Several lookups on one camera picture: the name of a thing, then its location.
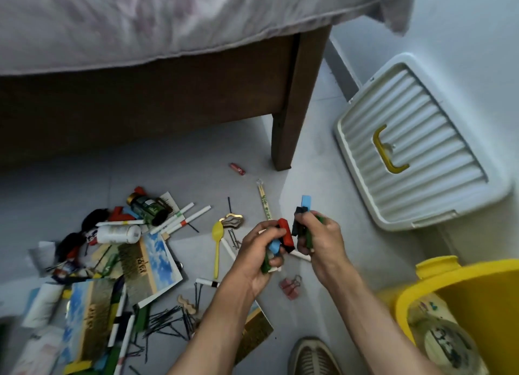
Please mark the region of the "person's left hand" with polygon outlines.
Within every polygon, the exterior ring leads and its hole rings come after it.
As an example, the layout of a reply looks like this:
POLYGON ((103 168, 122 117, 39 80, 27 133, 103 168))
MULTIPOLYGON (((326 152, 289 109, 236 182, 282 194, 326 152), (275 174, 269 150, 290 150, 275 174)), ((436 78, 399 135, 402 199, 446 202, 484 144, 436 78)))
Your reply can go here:
POLYGON ((286 230, 277 226, 275 220, 262 221, 243 239, 242 246, 230 270, 224 277, 221 288, 247 303, 252 303, 270 280, 261 270, 268 245, 285 235, 286 230))

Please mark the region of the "black clip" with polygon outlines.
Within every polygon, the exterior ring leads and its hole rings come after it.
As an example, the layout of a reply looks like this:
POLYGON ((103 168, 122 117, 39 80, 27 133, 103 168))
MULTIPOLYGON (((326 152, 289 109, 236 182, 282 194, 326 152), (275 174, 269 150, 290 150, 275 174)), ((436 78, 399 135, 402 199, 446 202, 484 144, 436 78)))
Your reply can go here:
POLYGON ((305 236, 307 232, 307 227, 302 225, 298 220, 295 219, 296 215, 303 214, 308 211, 308 207, 298 206, 294 212, 294 222, 291 229, 291 235, 296 237, 305 236))

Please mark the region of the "person's right forearm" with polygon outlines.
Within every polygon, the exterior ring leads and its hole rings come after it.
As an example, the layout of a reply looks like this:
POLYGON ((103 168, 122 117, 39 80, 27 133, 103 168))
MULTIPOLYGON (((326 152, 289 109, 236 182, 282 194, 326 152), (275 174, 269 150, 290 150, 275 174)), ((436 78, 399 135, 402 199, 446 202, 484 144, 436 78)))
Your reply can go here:
POLYGON ((332 267, 322 284, 372 375, 442 375, 403 334, 349 262, 332 267))

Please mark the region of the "pink binder clips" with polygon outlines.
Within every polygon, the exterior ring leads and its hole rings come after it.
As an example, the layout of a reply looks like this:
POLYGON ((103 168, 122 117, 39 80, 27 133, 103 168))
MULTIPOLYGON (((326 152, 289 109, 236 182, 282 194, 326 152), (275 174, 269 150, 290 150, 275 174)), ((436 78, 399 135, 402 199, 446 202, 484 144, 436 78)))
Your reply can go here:
POLYGON ((278 285, 282 290, 283 294, 291 301, 298 298, 299 291, 298 288, 301 286, 302 277, 300 275, 295 275, 294 278, 285 278, 278 285))

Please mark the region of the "gold cloud-shaped clip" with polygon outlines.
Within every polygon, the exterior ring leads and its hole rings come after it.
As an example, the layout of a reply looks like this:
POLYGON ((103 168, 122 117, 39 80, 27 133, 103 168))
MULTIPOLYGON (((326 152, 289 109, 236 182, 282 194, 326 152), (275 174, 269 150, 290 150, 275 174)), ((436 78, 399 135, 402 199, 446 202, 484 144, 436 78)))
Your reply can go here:
POLYGON ((243 215, 229 213, 224 218, 219 219, 222 226, 226 229, 237 229, 239 228, 243 222, 243 215))

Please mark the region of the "yellow plastic spoon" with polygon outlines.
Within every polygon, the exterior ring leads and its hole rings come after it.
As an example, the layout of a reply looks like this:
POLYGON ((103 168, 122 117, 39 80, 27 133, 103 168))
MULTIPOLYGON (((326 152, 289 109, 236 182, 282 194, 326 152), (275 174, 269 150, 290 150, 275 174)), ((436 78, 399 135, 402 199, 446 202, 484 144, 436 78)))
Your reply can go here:
POLYGON ((215 257, 214 257, 214 269, 213 269, 213 279, 218 279, 219 273, 219 244, 221 239, 224 236, 224 227, 222 221, 217 221, 212 227, 212 239, 215 242, 215 257))

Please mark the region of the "wrapped wooden chopsticks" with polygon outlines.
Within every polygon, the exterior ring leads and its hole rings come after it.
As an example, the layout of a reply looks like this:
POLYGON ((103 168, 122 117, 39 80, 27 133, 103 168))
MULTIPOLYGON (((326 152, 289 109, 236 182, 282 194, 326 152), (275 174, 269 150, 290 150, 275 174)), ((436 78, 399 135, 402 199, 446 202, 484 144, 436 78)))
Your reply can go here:
POLYGON ((261 198, 261 202, 262 202, 262 206, 263 206, 263 210, 264 210, 265 216, 266 216, 267 220, 273 220, 273 217, 272 217, 272 214, 271 214, 271 210, 270 210, 270 207, 269 207, 269 203, 268 203, 268 200, 267 200, 267 197, 266 197, 266 194, 265 194, 265 190, 264 190, 264 187, 263 187, 263 181, 261 179, 258 179, 256 184, 257 184, 258 192, 259 192, 259 195, 260 195, 260 198, 261 198))

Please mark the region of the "wooden moustache shape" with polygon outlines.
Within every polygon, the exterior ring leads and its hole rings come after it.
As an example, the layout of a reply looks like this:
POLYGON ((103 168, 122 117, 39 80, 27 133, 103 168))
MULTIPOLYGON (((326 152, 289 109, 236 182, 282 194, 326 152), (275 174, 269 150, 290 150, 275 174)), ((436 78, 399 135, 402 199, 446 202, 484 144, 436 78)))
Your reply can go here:
POLYGON ((197 306, 186 298, 184 298, 181 294, 178 295, 177 301, 179 306, 184 310, 185 313, 189 315, 195 315, 198 311, 197 306))

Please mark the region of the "person's grey shoe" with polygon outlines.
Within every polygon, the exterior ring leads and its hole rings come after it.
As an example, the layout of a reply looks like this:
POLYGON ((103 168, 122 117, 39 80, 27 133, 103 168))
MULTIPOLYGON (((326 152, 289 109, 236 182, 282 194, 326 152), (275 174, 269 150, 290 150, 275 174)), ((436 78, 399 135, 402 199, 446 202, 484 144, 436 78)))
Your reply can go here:
POLYGON ((288 375, 343 375, 328 346, 317 337, 299 339, 289 357, 288 375))

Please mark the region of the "white marker green band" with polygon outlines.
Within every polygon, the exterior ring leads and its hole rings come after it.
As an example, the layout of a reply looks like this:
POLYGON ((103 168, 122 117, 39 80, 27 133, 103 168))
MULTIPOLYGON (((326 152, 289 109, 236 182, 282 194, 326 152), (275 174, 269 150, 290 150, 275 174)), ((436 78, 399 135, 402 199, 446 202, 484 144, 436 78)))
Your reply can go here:
POLYGON ((184 208, 180 209, 179 211, 177 211, 176 213, 173 213, 165 222, 163 222, 161 225, 157 226, 157 227, 153 227, 149 233, 150 234, 157 234, 157 233, 161 233, 161 232, 164 232, 165 229, 167 229, 168 227, 170 227, 171 225, 175 225, 177 223, 180 223, 182 221, 185 221, 185 216, 184 216, 184 213, 187 212, 188 210, 190 210, 193 206, 195 205, 195 203, 191 202, 189 204, 187 204, 184 208))

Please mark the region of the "pile of black hairpins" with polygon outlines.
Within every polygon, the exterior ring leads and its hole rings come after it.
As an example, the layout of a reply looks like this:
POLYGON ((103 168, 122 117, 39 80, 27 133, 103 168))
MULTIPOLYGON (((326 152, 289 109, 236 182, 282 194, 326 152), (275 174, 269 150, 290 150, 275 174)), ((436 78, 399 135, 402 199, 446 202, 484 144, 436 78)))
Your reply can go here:
POLYGON ((194 288, 195 300, 193 304, 198 309, 195 315, 185 313, 178 303, 170 309, 164 309, 154 314, 151 313, 151 305, 136 311, 136 319, 129 342, 130 350, 126 354, 127 358, 139 357, 143 354, 145 361, 147 361, 149 338, 154 334, 163 334, 184 341, 191 339, 199 324, 197 315, 199 314, 202 285, 195 283, 194 288))

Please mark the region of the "white plastic bottle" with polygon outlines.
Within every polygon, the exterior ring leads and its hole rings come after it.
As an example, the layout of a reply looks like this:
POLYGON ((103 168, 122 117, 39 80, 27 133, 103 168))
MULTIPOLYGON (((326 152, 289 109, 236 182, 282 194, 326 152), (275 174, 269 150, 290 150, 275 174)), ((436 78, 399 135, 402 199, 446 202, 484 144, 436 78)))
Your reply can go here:
POLYGON ((104 225, 97 229, 99 244, 135 244, 141 238, 142 230, 137 225, 104 225))

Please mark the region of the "red plastic piece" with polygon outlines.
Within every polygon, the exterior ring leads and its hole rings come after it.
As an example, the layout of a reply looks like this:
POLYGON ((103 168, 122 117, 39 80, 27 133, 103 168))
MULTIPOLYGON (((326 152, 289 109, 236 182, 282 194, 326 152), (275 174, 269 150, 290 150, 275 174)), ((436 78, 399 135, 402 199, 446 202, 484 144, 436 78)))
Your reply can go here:
POLYGON ((109 214, 108 222, 120 222, 129 220, 143 220, 143 217, 132 210, 129 203, 126 202, 124 206, 115 207, 109 214))

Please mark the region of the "black fabric pouch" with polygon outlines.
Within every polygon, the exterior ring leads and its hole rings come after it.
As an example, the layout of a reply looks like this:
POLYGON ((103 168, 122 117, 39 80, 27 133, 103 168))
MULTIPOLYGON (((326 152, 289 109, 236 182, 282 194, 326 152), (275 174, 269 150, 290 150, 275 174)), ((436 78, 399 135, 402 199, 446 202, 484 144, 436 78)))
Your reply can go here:
POLYGON ((56 262, 76 259, 80 248, 85 244, 86 237, 82 233, 70 233, 55 247, 56 262))
POLYGON ((107 208, 98 208, 89 213, 81 223, 81 233, 87 233, 94 229, 97 223, 105 222, 110 216, 110 211, 107 208))

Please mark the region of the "brown wooden bed frame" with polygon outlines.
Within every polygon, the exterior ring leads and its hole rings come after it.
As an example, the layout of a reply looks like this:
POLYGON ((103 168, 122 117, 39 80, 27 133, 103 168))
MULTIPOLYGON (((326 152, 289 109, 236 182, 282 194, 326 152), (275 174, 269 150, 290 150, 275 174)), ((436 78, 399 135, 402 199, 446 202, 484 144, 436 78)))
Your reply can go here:
POLYGON ((332 26, 136 66, 0 77, 0 169, 273 116, 291 168, 332 26))

